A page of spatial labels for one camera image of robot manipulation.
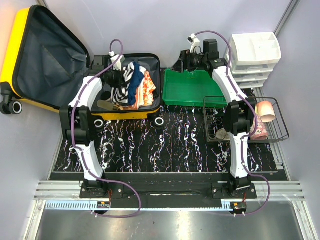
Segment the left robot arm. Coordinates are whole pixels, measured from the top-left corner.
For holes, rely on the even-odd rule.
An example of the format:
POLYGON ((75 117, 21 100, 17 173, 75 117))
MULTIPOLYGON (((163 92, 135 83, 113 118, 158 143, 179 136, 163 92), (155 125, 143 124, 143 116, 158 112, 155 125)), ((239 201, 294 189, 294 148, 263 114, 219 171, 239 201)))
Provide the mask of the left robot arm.
POLYGON ((114 78, 116 73, 121 72, 123 54, 111 53, 111 64, 105 69, 85 75, 82 85, 73 100, 59 110, 62 135, 72 143, 83 171, 84 180, 80 189, 81 198, 103 198, 108 190, 108 181, 104 179, 104 170, 101 167, 96 148, 95 139, 97 130, 101 127, 91 110, 94 102, 103 89, 103 74, 111 74, 114 78))

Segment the black white striped garment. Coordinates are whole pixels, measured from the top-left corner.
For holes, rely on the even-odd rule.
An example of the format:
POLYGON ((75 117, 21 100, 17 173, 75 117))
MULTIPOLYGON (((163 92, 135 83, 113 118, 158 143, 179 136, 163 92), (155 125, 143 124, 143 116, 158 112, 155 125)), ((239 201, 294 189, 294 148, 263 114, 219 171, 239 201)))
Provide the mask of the black white striped garment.
POLYGON ((111 102, 113 104, 118 104, 122 107, 129 106, 129 86, 135 72, 134 63, 129 63, 126 67, 122 69, 123 78, 124 78, 124 86, 118 88, 111 88, 111 102))

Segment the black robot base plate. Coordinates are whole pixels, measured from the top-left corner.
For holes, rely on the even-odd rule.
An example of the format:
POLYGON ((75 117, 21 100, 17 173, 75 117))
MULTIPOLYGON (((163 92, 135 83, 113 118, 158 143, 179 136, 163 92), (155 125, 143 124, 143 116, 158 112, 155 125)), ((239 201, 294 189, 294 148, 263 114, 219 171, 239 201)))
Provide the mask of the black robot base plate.
POLYGON ((228 173, 108 173, 107 182, 84 181, 80 198, 97 200, 99 209, 220 208, 222 200, 255 200, 247 182, 235 189, 228 173))

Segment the orange bunny pattern garment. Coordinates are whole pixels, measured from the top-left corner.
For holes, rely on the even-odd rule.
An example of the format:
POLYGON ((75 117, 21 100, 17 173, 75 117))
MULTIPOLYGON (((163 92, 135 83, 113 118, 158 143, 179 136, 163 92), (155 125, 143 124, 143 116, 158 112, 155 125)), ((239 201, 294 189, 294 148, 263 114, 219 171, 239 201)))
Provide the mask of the orange bunny pattern garment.
POLYGON ((154 102, 154 91, 156 86, 151 78, 149 71, 146 68, 140 67, 140 71, 143 73, 144 78, 141 81, 139 87, 137 88, 137 103, 136 106, 139 109, 140 107, 149 107, 154 102))

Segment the yellow Pikachu suitcase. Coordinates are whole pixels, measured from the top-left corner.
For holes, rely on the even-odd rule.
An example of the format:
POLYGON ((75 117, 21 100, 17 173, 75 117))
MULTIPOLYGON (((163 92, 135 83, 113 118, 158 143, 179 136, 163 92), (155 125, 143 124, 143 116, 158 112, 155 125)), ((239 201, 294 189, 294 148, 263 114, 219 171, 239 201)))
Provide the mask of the yellow Pikachu suitcase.
MULTIPOLYGON (((103 122, 151 119, 156 128, 162 128, 165 122, 159 114, 162 100, 159 58, 151 53, 114 54, 123 54, 121 70, 137 62, 149 71, 156 86, 154 102, 138 108, 136 89, 134 105, 123 106, 118 111, 105 110, 97 106, 101 94, 121 86, 103 83, 91 109, 92 115, 103 122)), ((85 75, 91 73, 93 60, 83 43, 49 9, 33 5, 20 10, 15 16, 0 76, 1 113, 20 114, 22 101, 59 113, 79 92, 85 75)))

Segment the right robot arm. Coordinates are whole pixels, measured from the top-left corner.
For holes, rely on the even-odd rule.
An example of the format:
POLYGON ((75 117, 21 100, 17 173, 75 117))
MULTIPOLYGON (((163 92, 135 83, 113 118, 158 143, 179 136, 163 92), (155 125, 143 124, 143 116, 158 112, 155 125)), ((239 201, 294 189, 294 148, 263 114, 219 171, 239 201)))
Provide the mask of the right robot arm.
POLYGON ((220 58, 216 39, 202 42, 203 52, 196 48, 200 40, 192 34, 188 37, 190 49, 180 53, 180 71, 207 71, 219 86, 227 107, 223 117, 223 128, 230 140, 231 166, 227 182, 227 192, 232 198, 239 198, 251 187, 248 173, 248 140, 251 127, 257 119, 256 102, 249 100, 230 73, 230 61, 220 58))

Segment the navy blue garment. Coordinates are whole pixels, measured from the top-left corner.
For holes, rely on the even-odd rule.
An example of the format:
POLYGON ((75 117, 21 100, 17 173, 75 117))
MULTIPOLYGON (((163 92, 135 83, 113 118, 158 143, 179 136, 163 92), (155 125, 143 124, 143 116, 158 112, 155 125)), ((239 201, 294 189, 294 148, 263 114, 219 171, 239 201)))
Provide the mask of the navy blue garment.
POLYGON ((141 68, 140 64, 137 62, 131 63, 133 66, 133 74, 130 79, 130 84, 128 86, 128 105, 132 106, 136 103, 136 90, 140 86, 142 80, 145 77, 145 69, 141 68))

